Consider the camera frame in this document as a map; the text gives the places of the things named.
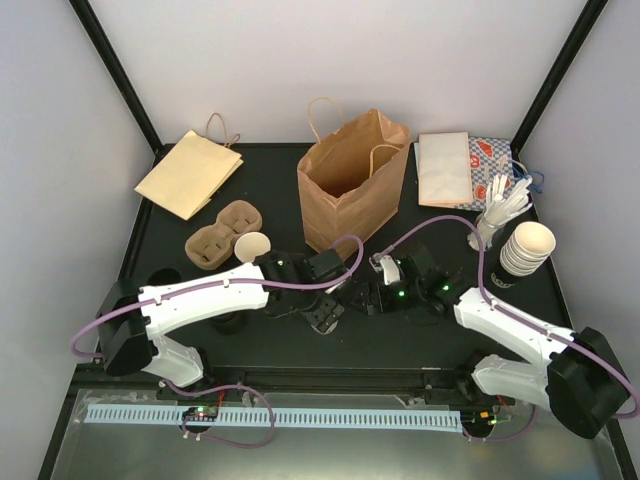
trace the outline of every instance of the paper cup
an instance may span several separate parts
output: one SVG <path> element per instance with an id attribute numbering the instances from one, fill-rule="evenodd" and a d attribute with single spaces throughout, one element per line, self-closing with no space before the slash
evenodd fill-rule
<path id="1" fill-rule="evenodd" d="M 260 232 L 245 233 L 233 247 L 233 253 L 242 263 L 253 262 L 256 257 L 271 250 L 269 238 Z"/>
<path id="2" fill-rule="evenodd" d="M 556 237 L 547 227 L 538 222 L 523 222 L 509 239 L 517 252 L 532 257 L 548 257 L 556 248 Z"/>
<path id="3" fill-rule="evenodd" d="M 517 282 L 522 280 L 524 277 L 531 275 L 535 271 L 536 268 L 533 270 L 521 270 L 514 267 L 505 258 L 504 252 L 501 251 L 500 259 L 496 261 L 488 277 L 491 283 L 495 286 L 506 289 L 513 287 Z"/>
<path id="4" fill-rule="evenodd" d="M 535 266 L 521 266 L 517 263 L 514 263 L 506 252 L 500 252 L 500 263 L 509 273 L 516 275 L 517 277 L 523 277 L 525 275 L 530 275 L 535 272 L 540 265 Z"/>
<path id="5" fill-rule="evenodd" d="M 532 259 L 531 257 L 523 256 L 522 252 L 516 252 L 510 243 L 507 243 L 503 248 L 505 255 L 511 263 L 520 268 L 538 268 L 544 262 L 547 256 Z"/>

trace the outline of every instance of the purple cable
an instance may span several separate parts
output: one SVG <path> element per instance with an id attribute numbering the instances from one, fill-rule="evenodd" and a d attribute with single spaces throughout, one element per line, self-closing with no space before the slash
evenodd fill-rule
<path id="1" fill-rule="evenodd" d="M 262 403 L 264 403 L 264 406 L 266 407 L 267 411 L 269 412 L 269 432 L 267 433 L 267 436 L 264 437 L 264 439 L 260 440 L 259 442 L 256 442 L 256 443 L 240 443 L 240 442 L 234 442 L 232 440 L 227 440 L 225 438 L 216 437 L 215 435 L 207 435 L 205 433 L 201 433 L 200 434 L 201 438 L 204 438 L 205 440 L 211 440 L 213 442 L 222 443 L 223 445 L 229 445 L 230 447 L 244 448 L 244 449 L 247 449 L 247 450 L 252 450 L 254 448 L 264 447 L 267 443 L 269 443 L 273 439 L 273 434 L 275 432 L 275 427 L 276 427 L 276 415 L 275 415 L 275 413 L 273 413 L 273 408 L 271 408 L 271 405 L 269 404 L 269 402 L 267 402 L 267 399 L 264 398 L 264 396 L 260 392 L 258 392 L 257 390 L 255 390 L 255 389 L 253 389 L 251 387 L 246 387 L 244 385 L 221 385 L 219 387 L 209 388 L 208 390 L 202 390 L 201 392 L 187 392 L 185 390 L 181 390 L 180 388 L 176 387 L 169 380 L 163 380 L 163 382 L 165 382 L 167 384 L 167 386 L 171 390 L 173 390 L 178 395 L 182 395 L 183 397 L 200 397 L 202 395 L 208 395 L 210 393 L 222 392 L 222 391 L 225 391 L 225 390 L 242 390 L 242 391 L 245 391 L 245 392 L 252 393 L 256 397 L 258 397 L 260 400 L 262 400 Z M 188 432 L 187 431 L 187 418 L 184 419 L 184 421 L 182 422 L 182 425 L 181 425 L 180 428 L 187 435 L 193 435 L 193 436 L 196 436 L 196 437 L 198 436 L 197 434 L 195 434 L 193 432 Z"/>
<path id="2" fill-rule="evenodd" d="M 324 283 L 313 283 L 309 285 L 304 285 L 299 283 L 273 282 L 271 280 L 260 280 L 256 278 L 231 278 L 229 279 L 229 283 L 230 284 L 231 283 L 259 284 L 259 285 L 264 285 L 265 287 L 286 288 L 290 290 L 324 290 L 324 289 L 333 287 L 334 285 L 338 285 L 339 283 L 342 283 L 345 280 L 347 280 L 349 277 L 351 277 L 353 273 L 356 271 L 356 269 L 360 266 L 360 263 L 362 262 L 362 257 L 364 256 L 364 245 L 362 244 L 362 240 L 360 240 L 360 238 L 358 238 L 356 235 L 352 235 L 352 234 L 344 235 L 339 239 L 337 239 L 335 242 L 333 242 L 333 245 L 331 245 L 331 247 L 333 248 L 336 245 L 339 245 L 347 240 L 356 241 L 356 243 L 358 244 L 358 256 L 356 257 L 356 261 L 353 262 L 353 265 L 351 266 L 351 268 L 349 268 L 345 274 L 341 275 L 335 280 L 331 280 L 329 282 L 324 282 Z M 186 287 L 180 290 L 175 290 L 173 292 L 165 293 L 160 298 L 161 300 L 170 300 L 171 298 L 176 297 L 178 295 L 184 295 L 185 293 L 195 292 L 198 290 L 202 290 L 204 288 L 219 287 L 221 285 L 224 285 L 224 282 L 222 280 L 213 280 L 211 282 L 201 283 L 199 285 L 194 285 L 192 287 Z M 88 325 L 80 329 L 80 331 L 78 331 L 78 333 L 76 333 L 71 338 L 71 352 L 74 355 L 82 358 L 88 358 L 88 359 L 102 358 L 101 353 L 82 352 L 78 350 L 77 344 L 80 338 L 82 338 L 84 335 L 89 333 L 91 330 L 93 330 L 97 326 L 102 325 L 103 323 L 108 322 L 109 320 L 119 315 L 130 312 L 132 310 L 136 310 L 138 308 L 142 308 L 147 305 L 151 305 L 154 302 L 155 302 L 155 299 L 149 299 L 143 302 L 132 303 L 131 305 L 118 308 L 113 312 L 109 312 L 105 315 L 102 315 L 101 317 L 96 318 L 93 322 L 89 323 Z"/>
<path id="3" fill-rule="evenodd" d="M 630 412 L 618 413 L 618 414 L 614 415 L 613 418 L 617 418 L 617 419 L 635 418 L 635 417 L 638 416 L 638 414 L 640 414 L 640 410 L 638 409 L 638 405 L 640 405 L 640 392 L 638 392 L 638 390 L 636 390 L 634 388 L 634 386 L 631 385 L 631 382 L 629 382 L 629 380 L 627 380 L 624 377 L 624 375 L 622 375 L 620 372 L 618 372 L 609 363 L 607 363 L 606 361 L 604 361 L 603 359 L 601 359 L 597 355 L 591 353 L 586 348 L 576 344 L 575 342 L 571 342 L 571 341 L 569 341 L 569 340 L 567 340 L 567 339 L 565 339 L 565 338 L 563 338 L 563 337 L 561 337 L 559 335 L 556 335 L 555 333 L 550 333 L 545 328 L 540 327 L 539 325 L 536 325 L 535 323 L 530 322 L 526 318 L 522 318 L 517 313 L 512 312 L 511 310 L 509 310 L 508 308 L 503 307 L 499 303 L 496 303 L 496 300 L 491 298 L 491 296 L 489 295 L 489 293 L 487 292 L 487 290 L 486 290 L 486 288 L 484 286 L 484 244 L 482 243 L 482 238 L 480 237 L 480 233 L 478 233 L 478 230 L 476 229 L 475 225 L 473 225 L 469 220 L 467 220 L 465 218 L 462 218 L 462 217 L 458 217 L 456 215 L 442 215 L 440 217 L 435 217 L 435 218 L 431 218 L 429 220 L 426 220 L 426 221 L 420 223 L 419 225 L 416 225 L 415 227 L 413 227 L 411 230 L 409 230 L 407 233 L 405 233 L 402 237 L 400 237 L 394 243 L 389 245 L 386 249 L 384 249 L 382 251 L 382 255 L 386 255 L 389 252 L 393 251 L 398 245 L 400 245 L 407 238 L 409 238 L 411 235 L 413 235 L 414 233 L 416 233 L 418 230 L 422 229 L 423 227 L 426 227 L 427 225 L 431 225 L 432 223 L 440 222 L 442 220 L 455 220 L 456 222 L 464 223 L 467 227 L 469 227 L 469 229 L 471 229 L 473 234 L 476 236 L 476 239 L 478 240 L 478 247 L 479 247 L 479 255 L 478 255 L 478 289 L 480 290 L 480 294 L 482 295 L 482 298 L 484 298 L 485 302 L 487 302 L 489 305 L 492 305 L 493 308 L 495 308 L 499 312 L 504 313 L 509 318 L 512 318 L 513 320 L 515 320 L 515 321 L 517 321 L 517 322 L 519 322 L 519 323 L 531 328 L 532 330 L 535 330 L 536 332 L 538 332 L 538 333 L 540 333 L 542 335 L 548 336 L 552 340 L 556 340 L 556 341 L 566 345 L 567 347 L 573 348 L 577 352 L 580 352 L 582 355 L 587 357 L 589 360 L 591 360 L 591 361 L 595 362 L 596 364 L 600 365 L 602 368 L 605 369 L 605 371 L 607 373 L 609 373 L 616 380 L 618 380 L 622 384 L 622 386 L 624 386 L 624 388 L 627 389 L 629 394 L 633 397 L 635 405 L 633 407 L 633 410 L 631 410 Z"/>

